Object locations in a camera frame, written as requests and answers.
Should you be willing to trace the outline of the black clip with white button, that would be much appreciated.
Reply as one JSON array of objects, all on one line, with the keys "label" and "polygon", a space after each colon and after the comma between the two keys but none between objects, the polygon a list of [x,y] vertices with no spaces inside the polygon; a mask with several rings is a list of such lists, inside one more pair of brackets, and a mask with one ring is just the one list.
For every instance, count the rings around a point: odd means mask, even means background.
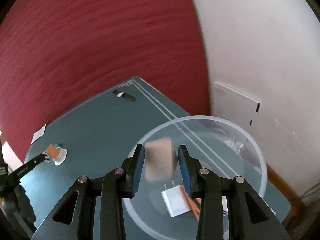
[{"label": "black clip with white button", "polygon": [[122,92],[119,90],[114,90],[112,92],[117,98],[124,98],[127,101],[136,102],[136,98],[126,92]]}]

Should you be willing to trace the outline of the white paper label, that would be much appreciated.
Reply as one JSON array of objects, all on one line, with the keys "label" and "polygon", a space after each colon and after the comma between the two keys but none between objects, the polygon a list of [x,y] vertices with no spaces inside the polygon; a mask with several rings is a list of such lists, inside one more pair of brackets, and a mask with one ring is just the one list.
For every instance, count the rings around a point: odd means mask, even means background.
[{"label": "white paper label", "polygon": [[42,137],[45,133],[45,130],[46,130],[46,124],[44,124],[38,131],[33,133],[33,138],[30,144],[32,145],[37,139]]}]

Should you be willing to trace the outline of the clear plastic bowl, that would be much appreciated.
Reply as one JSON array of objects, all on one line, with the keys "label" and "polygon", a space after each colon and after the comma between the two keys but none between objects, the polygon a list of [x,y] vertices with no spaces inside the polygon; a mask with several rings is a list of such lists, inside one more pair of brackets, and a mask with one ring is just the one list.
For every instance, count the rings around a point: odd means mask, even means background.
[{"label": "clear plastic bowl", "polygon": [[[185,145],[203,168],[223,178],[242,176],[260,197],[265,195],[265,159],[257,143],[241,127],[213,116],[185,116],[159,125],[138,143],[145,147],[146,142],[164,137],[171,138],[177,157],[179,146]],[[133,224],[148,239],[195,239],[197,220],[192,211],[171,218],[162,198],[162,191],[177,185],[183,185],[178,164],[171,179],[150,182],[145,178],[144,163],[138,192],[134,198],[125,199],[124,205]]]}]

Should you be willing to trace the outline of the orange triangular block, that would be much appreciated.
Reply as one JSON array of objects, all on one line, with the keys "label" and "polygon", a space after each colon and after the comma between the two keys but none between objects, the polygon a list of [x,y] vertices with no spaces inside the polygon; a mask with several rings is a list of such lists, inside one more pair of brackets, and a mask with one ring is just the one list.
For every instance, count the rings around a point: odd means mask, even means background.
[{"label": "orange triangular block", "polygon": [[190,210],[192,211],[192,213],[194,214],[195,218],[197,220],[199,220],[200,218],[200,209],[201,209],[201,199],[200,198],[196,198],[196,199],[191,199],[187,192],[185,191],[185,188],[182,187],[181,191],[185,197],[185,200],[187,201]]}]

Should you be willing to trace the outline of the red sofa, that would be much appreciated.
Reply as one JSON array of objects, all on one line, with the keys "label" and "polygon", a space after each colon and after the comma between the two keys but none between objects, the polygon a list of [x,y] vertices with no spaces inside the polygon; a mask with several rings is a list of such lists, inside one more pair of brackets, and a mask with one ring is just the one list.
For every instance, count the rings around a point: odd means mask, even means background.
[{"label": "red sofa", "polygon": [[192,0],[17,0],[1,23],[4,138],[24,159],[43,125],[133,76],[210,114]]}]

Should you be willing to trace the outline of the white cube block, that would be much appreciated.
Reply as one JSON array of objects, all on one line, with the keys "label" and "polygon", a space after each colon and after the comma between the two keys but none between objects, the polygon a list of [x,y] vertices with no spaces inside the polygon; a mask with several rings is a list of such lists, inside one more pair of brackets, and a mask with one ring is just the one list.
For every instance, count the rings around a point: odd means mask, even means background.
[{"label": "white cube block", "polygon": [[176,217],[191,210],[184,195],[184,187],[177,185],[161,192],[170,217]]}]

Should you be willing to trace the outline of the brown rectangular block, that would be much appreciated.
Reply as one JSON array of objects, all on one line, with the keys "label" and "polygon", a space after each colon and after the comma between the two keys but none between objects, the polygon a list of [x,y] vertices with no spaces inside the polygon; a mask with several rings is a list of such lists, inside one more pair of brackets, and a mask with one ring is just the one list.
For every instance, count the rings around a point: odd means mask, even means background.
[{"label": "brown rectangular block", "polygon": [[172,178],[177,155],[170,137],[145,143],[145,178],[147,181],[165,181]]}]

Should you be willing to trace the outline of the white round cup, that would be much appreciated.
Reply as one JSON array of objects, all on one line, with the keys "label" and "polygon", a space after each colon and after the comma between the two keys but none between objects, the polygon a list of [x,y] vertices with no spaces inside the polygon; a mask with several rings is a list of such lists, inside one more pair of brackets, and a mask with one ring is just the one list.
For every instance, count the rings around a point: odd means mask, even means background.
[{"label": "white round cup", "polygon": [[59,150],[59,154],[54,159],[55,166],[61,165],[65,161],[65,159],[67,158],[67,153],[68,153],[68,151],[65,148],[57,147],[57,149]]}]

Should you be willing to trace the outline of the white small block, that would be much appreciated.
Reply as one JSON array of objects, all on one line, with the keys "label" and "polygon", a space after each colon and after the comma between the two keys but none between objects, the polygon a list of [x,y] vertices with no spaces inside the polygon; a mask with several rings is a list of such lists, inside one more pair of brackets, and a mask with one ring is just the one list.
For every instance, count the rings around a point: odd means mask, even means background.
[{"label": "white small block", "polygon": [[45,155],[44,156],[44,161],[47,163],[54,164],[54,159],[50,155]]}]

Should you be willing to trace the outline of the white wall panel box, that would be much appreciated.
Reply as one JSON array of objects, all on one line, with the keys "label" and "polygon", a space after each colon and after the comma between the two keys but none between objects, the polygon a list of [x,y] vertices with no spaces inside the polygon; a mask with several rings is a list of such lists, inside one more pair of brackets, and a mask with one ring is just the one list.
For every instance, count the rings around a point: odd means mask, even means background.
[{"label": "white wall panel box", "polygon": [[228,120],[253,135],[259,116],[258,100],[216,81],[212,96],[213,116]]}]

